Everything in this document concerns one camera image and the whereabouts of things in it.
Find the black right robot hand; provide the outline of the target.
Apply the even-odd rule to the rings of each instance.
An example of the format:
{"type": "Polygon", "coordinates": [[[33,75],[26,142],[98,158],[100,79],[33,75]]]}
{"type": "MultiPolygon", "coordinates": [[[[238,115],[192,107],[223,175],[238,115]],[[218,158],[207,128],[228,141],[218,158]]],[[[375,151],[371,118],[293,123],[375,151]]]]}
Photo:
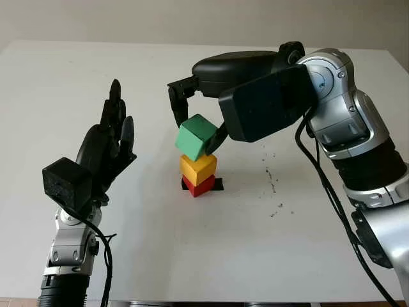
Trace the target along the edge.
{"type": "Polygon", "coordinates": [[[295,123],[311,106],[301,42],[275,51],[237,51],[198,61],[188,78],[169,83],[177,126],[188,120],[188,98],[200,91],[219,101],[223,123],[204,141],[210,155],[226,138],[255,142],[295,123]]]}

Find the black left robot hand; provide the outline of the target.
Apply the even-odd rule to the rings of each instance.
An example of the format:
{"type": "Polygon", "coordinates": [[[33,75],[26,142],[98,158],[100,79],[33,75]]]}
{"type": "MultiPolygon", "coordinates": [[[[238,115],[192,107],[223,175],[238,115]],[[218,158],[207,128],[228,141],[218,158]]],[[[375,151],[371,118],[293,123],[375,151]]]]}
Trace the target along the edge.
{"type": "Polygon", "coordinates": [[[76,163],[92,174],[93,200],[107,201],[107,190],[135,159],[133,118],[126,115],[121,84],[114,79],[105,100],[100,123],[92,126],[79,149],[76,163]]]}

